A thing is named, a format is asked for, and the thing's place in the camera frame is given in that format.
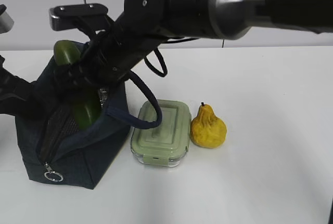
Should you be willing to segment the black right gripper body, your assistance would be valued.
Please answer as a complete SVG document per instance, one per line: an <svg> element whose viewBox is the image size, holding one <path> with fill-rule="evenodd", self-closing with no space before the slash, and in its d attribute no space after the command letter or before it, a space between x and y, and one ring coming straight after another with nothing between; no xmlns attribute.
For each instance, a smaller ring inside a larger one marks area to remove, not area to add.
<svg viewBox="0 0 333 224"><path fill-rule="evenodd" d="M70 89L97 89L129 79L131 69L166 41L155 32L163 19L161 14L121 14L107 29L98 31L80 20L75 29L87 35L89 42L74 42L81 60L61 70L66 72L64 81Z"/></svg>

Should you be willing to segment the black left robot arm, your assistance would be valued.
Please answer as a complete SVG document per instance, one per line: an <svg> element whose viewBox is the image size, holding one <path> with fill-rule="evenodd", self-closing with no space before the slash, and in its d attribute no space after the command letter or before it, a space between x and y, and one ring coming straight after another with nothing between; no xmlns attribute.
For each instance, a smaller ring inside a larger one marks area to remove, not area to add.
<svg viewBox="0 0 333 224"><path fill-rule="evenodd" d="M1 114L33 121L42 119L48 110L36 87L7 71L4 62L5 58L1 57Z"/></svg>

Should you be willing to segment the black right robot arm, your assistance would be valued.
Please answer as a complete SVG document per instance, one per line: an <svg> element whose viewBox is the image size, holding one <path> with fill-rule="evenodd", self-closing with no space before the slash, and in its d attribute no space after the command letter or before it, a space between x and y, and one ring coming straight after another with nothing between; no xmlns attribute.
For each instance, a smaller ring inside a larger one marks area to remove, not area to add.
<svg viewBox="0 0 333 224"><path fill-rule="evenodd" d="M116 84L159 45L183 38L237 40L252 27L332 32L332 0L124 0L117 19L98 3L49 11L55 31L89 37L76 63L55 72L63 90Z"/></svg>

